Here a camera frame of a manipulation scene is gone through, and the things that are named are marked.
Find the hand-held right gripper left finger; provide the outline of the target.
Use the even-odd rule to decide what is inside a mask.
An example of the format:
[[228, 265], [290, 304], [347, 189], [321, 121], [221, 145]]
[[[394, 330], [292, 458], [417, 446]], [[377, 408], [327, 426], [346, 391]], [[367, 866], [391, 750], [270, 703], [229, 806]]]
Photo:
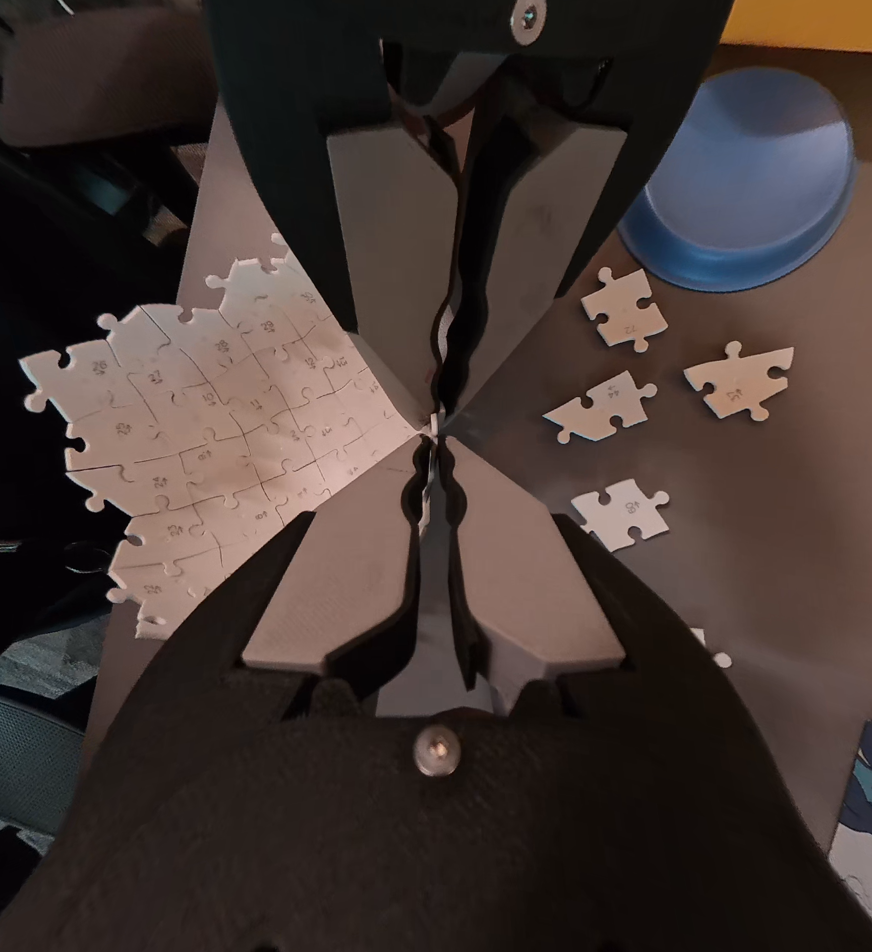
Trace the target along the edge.
[[246, 667], [340, 679], [360, 700], [406, 667], [431, 451], [411, 437], [316, 510], [242, 651]]

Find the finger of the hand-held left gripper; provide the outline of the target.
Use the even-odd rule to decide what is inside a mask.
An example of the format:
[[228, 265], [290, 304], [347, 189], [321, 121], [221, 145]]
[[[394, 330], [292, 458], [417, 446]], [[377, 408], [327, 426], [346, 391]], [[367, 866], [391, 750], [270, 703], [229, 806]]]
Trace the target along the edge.
[[448, 417], [548, 310], [626, 137], [557, 113], [506, 115], [474, 155], [457, 261], [461, 298], [439, 378]]
[[348, 332], [396, 411], [427, 427], [436, 410], [433, 332], [450, 296], [458, 191], [401, 123], [326, 141], [356, 328]]

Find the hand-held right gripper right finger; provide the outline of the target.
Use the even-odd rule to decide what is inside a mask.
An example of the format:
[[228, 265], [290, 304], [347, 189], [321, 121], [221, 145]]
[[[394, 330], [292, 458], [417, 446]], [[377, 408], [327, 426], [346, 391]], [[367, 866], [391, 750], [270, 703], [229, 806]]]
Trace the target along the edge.
[[617, 667], [624, 649], [546, 506], [453, 437], [439, 465], [465, 684], [482, 677], [504, 715], [530, 682]]

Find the single white puzzle piece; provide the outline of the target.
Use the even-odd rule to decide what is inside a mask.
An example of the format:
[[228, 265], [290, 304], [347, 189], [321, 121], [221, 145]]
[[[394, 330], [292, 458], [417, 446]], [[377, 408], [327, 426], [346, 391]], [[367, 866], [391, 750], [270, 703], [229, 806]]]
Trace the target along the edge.
[[619, 420], [624, 428], [646, 422], [642, 400], [656, 394], [655, 384], [638, 387], [631, 372], [623, 371], [590, 388], [585, 394], [590, 401], [588, 406], [582, 398], [576, 397], [542, 417], [560, 427], [558, 441], [561, 445], [567, 444], [572, 435], [597, 442], [616, 433], [614, 420]]
[[601, 338], [609, 347], [631, 343], [636, 353], [647, 351], [648, 339], [668, 325], [656, 303], [639, 306], [652, 296], [644, 269], [615, 278], [611, 268], [602, 267], [597, 278], [602, 288], [583, 297], [581, 305], [589, 320], [604, 318], [596, 326]]
[[611, 553], [635, 543], [631, 530], [637, 530], [642, 540], [668, 532], [665, 519], [658, 507], [670, 502], [667, 492], [661, 490], [647, 496], [634, 479], [609, 485], [604, 491], [578, 495], [571, 505], [583, 517], [582, 529]]
[[418, 519], [418, 537], [421, 540], [430, 525], [432, 515], [432, 493], [434, 486], [440, 482], [440, 428], [445, 422], [445, 409], [440, 406], [438, 411], [430, 416], [428, 432], [428, 457], [426, 464], [426, 481], [421, 491], [421, 511]]
[[708, 654], [710, 654], [712, 660], [717, 666], [722, 669], [729, 669], [732, 667], [733, 660], [728, 653], [724, 651], [713, 651], [707, 646], [704, 629], [691, 627], [690, 630], [693, 636], [695, 636], [699, 643], [704, 647], [704, 649], [707, 650]]
[[730, 341], [723, 359], [687, 367], [683, 375], [695, 391], [714, 387], [704, 396], [704, 403], [719, 419], [748, 411], [753, 421], [764, 422], [770, 413], [763, 407], [763, 401], [788, 387], [785, 376], [774, 378], [770, 371], [790, 369], [795, 348], [747, 356], [742, 356], [741, 350], [739, 341]]

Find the assembled white puzzle section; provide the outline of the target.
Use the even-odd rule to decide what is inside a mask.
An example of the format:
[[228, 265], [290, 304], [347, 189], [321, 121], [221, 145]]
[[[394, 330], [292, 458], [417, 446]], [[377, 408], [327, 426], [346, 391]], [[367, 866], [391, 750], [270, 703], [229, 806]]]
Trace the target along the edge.
[[105, 314], [104, 338], [19, 362], [32, 412], [52, 405], [85, 506], [130, 522], [109, 600], [164, 640], [298, 514], [418, 433], [396, 411], [292, 251], [235, 260], [211, 308]]

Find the blue plastic dish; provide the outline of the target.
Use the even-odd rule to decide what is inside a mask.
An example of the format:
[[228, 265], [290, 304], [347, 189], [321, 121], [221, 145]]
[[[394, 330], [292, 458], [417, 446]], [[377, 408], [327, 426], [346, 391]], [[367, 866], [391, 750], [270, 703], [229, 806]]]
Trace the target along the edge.
[[853, 132], [831, 92], [785, 68], [733, 69], [700, 86], [618, 232], [669, 284], [751, 290], [829, 241], [856, 174]]

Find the yellow plastic bin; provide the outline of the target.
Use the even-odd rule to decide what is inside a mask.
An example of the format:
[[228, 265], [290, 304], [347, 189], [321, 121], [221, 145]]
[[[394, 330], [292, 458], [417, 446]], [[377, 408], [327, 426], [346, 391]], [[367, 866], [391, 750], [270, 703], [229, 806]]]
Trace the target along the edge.
[[872, 53], [872, 1], [737, 1], [720, 41]]

